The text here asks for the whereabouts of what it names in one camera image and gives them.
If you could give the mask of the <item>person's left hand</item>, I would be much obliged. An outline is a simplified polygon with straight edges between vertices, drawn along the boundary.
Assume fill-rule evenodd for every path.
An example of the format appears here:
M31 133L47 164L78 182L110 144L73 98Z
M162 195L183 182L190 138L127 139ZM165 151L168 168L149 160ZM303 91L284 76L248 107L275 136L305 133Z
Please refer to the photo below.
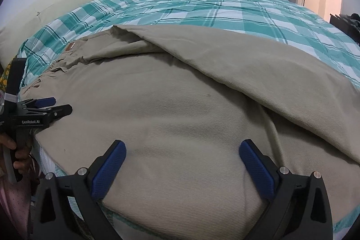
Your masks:
M31 150L34 137L30 134L26 138L25 145L23 147L18 147L16 142L14 142L7 134L1 133L1 177L6 174L6 167L4 162L4 156L2 150L4 147L9 148L10 150L15 150L16 160L13 163L13 167L22 175L27 174L32 165L31 159Z

